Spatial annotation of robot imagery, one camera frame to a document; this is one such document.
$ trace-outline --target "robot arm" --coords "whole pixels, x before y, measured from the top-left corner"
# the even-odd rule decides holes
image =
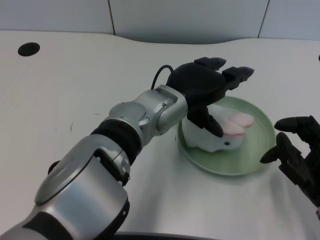
[[[223,98],[226,90],[236,88],[247,80],[248,72],[253,73],[247,67],[216,72],[225,62],[204,57],[184,64],[171,74],[166,85],[114,106],[91,135],[50,168],[30,215],[0,236],[0,240],[112,237],[129,212],[123,186],[143,147],[187,114]]]
[[[276,122],[274,128],[297,134],[302,141],[309,144],[310,152],[303,158],[287,135],[280,132],[276,136],[276,146],[267,151],[260,162],[268,164],[279,159],[279,169],[319,208],[320,125],[313,116],[299,116],[281,119]]]

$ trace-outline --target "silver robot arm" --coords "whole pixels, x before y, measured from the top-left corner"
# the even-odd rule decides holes
[[[129,212],[123,186],[130,167],[154,136],[185,118],[212,134],[223,135],[207,105],[222,99],[254,72],[230,67],[222,58],[203,57],[157,72],[151,90],[131,102],[114,106],[91,135],[78,142],[41,184],[30,215],[0,240],[109,239]],[[153,89],[160,71],[169,67],[166,85]]]
[[[166,133],[187,113],[184,96],[164,85],[113,107],[101,125],[49,173],[35,196],[30,215],[0,240],[111,237],[129,212],[123,186],[130,179],[136,155],[154,136]]]

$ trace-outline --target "white object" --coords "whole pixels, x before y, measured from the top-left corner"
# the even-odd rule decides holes
[[[254,103],[273,123],[292,116],[320,120],[319,41],[178,45],[30,31],[0,31],[0,39],[0,234],[30,213],[48,167],[114,105],[148,89],[164,64],[175,69],[208,56],[227,60],[221,71],[248,66],[254,74],[229,96]],[[19,56],[18,48],[29,42],[39,43],[40,51]],[[169,74],[162,71],[157,84],[165,84]],[[316,207],[278,169],[279,161],[259,174],[217,177],[181,155],[176,136],[171,129],[153,138],[132,165],[125,186],[130,211],[120,231],[218,240],[320,239]],[[289,137],[306,156],[308,146]]]
[[[254,117],[216,104],[211,104],[207,108],[209,114],[220,124],[223,137],[217,137],[207,129],[199,128],[185,117],[182,120],[182,131],[186,145],[211,153],[238,148],[244,139],[245,128],[250,128],[254,124]]]

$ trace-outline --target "black circular hole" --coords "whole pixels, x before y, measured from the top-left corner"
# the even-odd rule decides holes
[[[28,42],[18,49],[18,54],[23,57],[35,55],[40,50],[40,45],[36,42]]]

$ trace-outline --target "black cable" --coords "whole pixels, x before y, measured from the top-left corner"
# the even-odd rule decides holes
[[[161,71],[162,71],[163,69],[170,69],[172,78],[174,78],[174,69],[172,68],[172,66],[170,66],[170,65],[163,65],[162,67],[159,68],[159,70],[156,72],[156,74],[155,74],[155,76],[154,76],[154,79],[153,79],[153,82],[152,82],[152,85],[151,85],[151,90],[153,90],[153,89],[155,88],[155,84],[156,84],[157,78],[158,78],[159,74],[161,73]]]

